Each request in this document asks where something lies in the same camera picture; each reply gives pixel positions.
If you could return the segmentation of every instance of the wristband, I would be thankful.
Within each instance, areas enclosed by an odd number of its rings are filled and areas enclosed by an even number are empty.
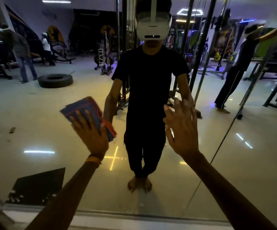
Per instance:
[[[97,157],[91,156],[91,157],[87,158],[87,160],[85,162],[89,162],[89,161],[95,162],[98,165],[101,165],[101,160]]]

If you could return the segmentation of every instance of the tire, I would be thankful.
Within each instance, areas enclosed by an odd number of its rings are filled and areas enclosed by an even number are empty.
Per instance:
[[[74,82],[71,75],[60,73],[40,76],[37,80],[40,87],[43,88],[61,88],[69,86]]]

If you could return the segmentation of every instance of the black pants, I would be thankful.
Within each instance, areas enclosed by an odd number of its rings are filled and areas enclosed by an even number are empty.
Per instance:
[[[244,75],[244,70],[242,70],[240,67],[237,67],[237,66],[232,67],[228,71],[225,84],[221,88],[215,100],[215,104],[217,105],[217,108],[224,108],[225,102],[228,100],[229,96],[235,91],[243,75]]]
[[[45,57],[47,57],[50,66],[51,66],[51,65],[52,65],[52,66],[56,65],[55,62],[54,62],[53,59],[52,59],[51,51],[46,51],[46,50],[45,50]]]
[[[125,132],[124,143],[128,153],[129,165],[136,177],[147,178],[149,174],[156,170],[165,142],[166,136],[164,130],[152,134],[151,137]]]

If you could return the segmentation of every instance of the white shirt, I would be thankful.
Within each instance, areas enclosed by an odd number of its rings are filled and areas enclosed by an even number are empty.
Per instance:
[[[46,38],[42,39],[42,44],[43,44],[43,48],[44,48],[45,51],[51,51],[50,45],[49,45],[49,43],[48,43]]]

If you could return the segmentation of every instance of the ceiling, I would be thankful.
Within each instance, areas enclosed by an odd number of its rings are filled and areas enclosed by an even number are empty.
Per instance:
[[[70,0],[71,4],[49,4],[61,8],[94,9],[114,11],[115,0]],[[214,15],[220,15],[224,0],[217,0]],[[203,9],[204,0],[200,0],[199,9]],[[207,15],[210,0],[207,0],[204,16]],[[176,15],[181,8],[188,7],[188,0],[172,0],[171,14]],[[233,19],[258,19],[266,21],[272,18],[272,24],[277,25],[277,0],[228,0]]]

